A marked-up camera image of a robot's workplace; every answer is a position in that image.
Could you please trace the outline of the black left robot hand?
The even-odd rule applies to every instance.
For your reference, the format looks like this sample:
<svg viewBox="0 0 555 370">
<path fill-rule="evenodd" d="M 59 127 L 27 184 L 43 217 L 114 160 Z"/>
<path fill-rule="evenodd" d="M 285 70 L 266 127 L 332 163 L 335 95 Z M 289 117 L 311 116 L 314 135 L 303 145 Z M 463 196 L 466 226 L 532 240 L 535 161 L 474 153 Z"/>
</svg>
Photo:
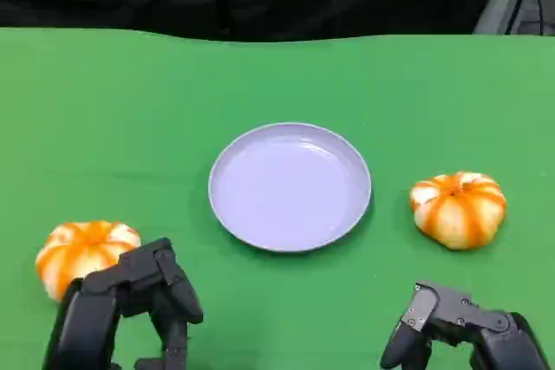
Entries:
<svg viewBox="0 0 555 370">
<path fill-rule="evenodd" d="M 160 338 L 161 354 L 139 358 L 134 368 L 186 368 L 187 328 L 201 323 L 204 312 L 166 237 L 124 253 L 116 265 L 70 283 L 43 368 L 118 368 L 112 356 L 119 321 L 144 313 Z"/>
</svg>

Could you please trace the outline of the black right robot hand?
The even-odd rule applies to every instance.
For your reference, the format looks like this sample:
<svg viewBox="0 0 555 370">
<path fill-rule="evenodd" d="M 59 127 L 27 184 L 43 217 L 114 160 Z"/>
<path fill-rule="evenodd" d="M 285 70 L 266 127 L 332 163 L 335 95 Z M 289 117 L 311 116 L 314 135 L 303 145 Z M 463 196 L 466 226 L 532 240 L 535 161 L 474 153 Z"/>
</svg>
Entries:
<svg viewBox="0 0 555 370">
<path fill-rule="evenodd" d="M 550 368 L 528 320 L 516 312 L 485 309 L 472 296 L 436 283 L 417 282 L 407 310 L 382 353 L 382 369 L 424 369 L 432 343 L 473 346 L 472 369 Z"/>
</svg>

